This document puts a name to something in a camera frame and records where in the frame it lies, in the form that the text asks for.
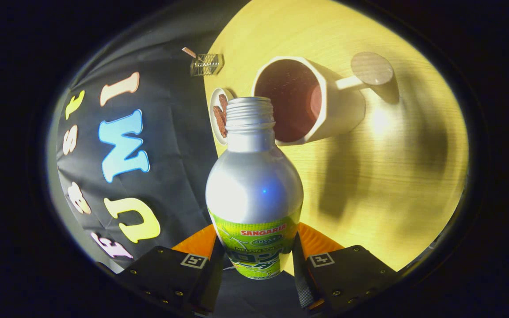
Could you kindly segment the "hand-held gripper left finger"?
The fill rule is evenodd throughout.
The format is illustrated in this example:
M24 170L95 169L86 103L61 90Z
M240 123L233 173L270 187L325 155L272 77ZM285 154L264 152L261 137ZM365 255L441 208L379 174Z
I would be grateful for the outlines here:
M117 282L177 316L208 316L223 268L224 248L208 225L173 248L153 247L117 274Z

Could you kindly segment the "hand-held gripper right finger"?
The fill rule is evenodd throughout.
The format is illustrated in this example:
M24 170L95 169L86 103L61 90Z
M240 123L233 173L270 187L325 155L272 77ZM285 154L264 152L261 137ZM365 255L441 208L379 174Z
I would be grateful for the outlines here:
M343 247L301 222L292 250L301 308L310 316L340 316L396 282L397 273L360 245Z

